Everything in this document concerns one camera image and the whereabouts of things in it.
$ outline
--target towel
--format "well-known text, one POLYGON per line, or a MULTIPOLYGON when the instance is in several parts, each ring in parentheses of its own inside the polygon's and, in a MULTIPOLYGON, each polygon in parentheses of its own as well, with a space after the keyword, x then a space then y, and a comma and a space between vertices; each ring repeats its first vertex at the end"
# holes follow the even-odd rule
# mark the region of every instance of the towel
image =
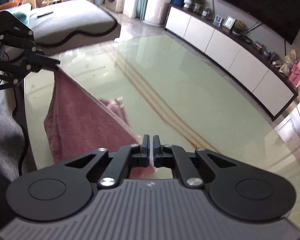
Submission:
MULTIPOLYGON (((128 125, 121 98, 100 101, 61 69, 54 76, 44 128, 55 163, 102 147, 116 152, 121 146, 141 143, 128 125)), ((145 178, 152 173, 153 165, 133 168, 130 178, 145 178)))

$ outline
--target teal pillow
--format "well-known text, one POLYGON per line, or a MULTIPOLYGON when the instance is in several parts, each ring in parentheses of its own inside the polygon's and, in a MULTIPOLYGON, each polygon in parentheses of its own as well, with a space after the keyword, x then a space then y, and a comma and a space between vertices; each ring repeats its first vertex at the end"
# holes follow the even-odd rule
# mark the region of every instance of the teal pillow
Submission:
POLYGON ((30 3, 26 3, 26 4, 23 4, 20 6, 12 7, 12 8, 1 10, 1 11, 10 12, 14 17, 16 17, 24 25, 29 26, 30 11, 31 11, 30 3))

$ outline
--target blue container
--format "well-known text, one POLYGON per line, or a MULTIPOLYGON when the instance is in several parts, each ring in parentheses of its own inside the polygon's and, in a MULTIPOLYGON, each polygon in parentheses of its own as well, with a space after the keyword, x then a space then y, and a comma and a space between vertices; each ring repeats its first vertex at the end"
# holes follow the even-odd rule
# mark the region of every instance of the blue container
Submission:
POLYGON ((183 6, 184 0, 171 0, 171 3, 178 6, 183 6))

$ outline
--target white cabinet door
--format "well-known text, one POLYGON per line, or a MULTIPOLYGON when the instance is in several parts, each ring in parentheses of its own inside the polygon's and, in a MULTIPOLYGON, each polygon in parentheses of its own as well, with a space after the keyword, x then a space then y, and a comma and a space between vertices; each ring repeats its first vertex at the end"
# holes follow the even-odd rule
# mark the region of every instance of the white cabinet door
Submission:
POLYGON ((266 73, 253 94, 273 115, 293 97, 291 90, 271 70, 266 73))
POLYGON ((184 39, 202 52, 205 52, 213 31, 214 28, 211 26, 195 17, 191 17, 184 39))
POLYGON ((226 35, 215 30, 207 46, 205 54, 229 70, 241 46, 226 35))
POLYGON ((260 60, 242 48, 229 72, 250 92, 253 92, 269 70, 260 60))
POLYGON ((190 17, 191 16, 189 14, 171 7, 166 24, 166 29, 183 38, 190 21, 190 17))

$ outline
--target gray ribbed panel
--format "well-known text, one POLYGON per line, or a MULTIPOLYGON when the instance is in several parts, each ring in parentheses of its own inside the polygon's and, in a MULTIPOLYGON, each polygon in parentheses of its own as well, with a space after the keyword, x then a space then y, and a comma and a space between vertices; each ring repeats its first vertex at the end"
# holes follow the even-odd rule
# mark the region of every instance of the gray ribbed panel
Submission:
POLYGON ((173 180, 125 180, 98 192, 88 208, 55 223, 14 219, 0 231, 5 240, 294 240, 287 220, 253 225, 220 213, 201 190, 173 180))

